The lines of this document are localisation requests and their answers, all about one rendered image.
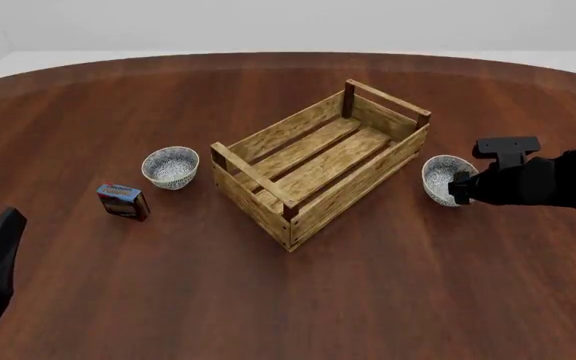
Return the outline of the printed blue food box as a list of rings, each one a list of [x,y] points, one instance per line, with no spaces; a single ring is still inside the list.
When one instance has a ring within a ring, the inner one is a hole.
[[[106,183],[97,189],[96,194],[111,215],[145,221],[151,213],[143,191],[139,189]]]

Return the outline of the patterned blue white bowl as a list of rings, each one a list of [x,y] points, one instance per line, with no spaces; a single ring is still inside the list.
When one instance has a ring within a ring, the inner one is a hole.
[[[141,165],[142,175],[157,188],[177,191],[196,176],[200,158],[185,146],[169,146],[148,155]]]
[[[459,172],[466,172],[470,176],[479,173],[468,161],[453,155],[436,155],[429,158],[421,170],[424,191],[441,206],[459,207],[448,191],[448,184]]]

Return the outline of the wooden slat tray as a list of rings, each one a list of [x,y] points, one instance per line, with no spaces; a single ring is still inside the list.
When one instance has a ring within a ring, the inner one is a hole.
[[[356,80],[236,143],[210,146],[215,185],[294,251],[419,155],[430,110]]]

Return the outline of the small black plate on stalk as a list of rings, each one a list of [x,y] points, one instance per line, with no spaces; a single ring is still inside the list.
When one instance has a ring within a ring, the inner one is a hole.
[[[493,160],[498,169],[504,169],[525,164],[528,155],[540,150],[537,137],[491,137],[476,140],[472,156]]]

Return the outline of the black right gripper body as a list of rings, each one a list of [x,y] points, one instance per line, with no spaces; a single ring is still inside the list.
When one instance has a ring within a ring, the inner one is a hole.
[[[469,205],[477,193],[477,175],[465,171],[455,173],[448,183],[448,193],[458,206]]]

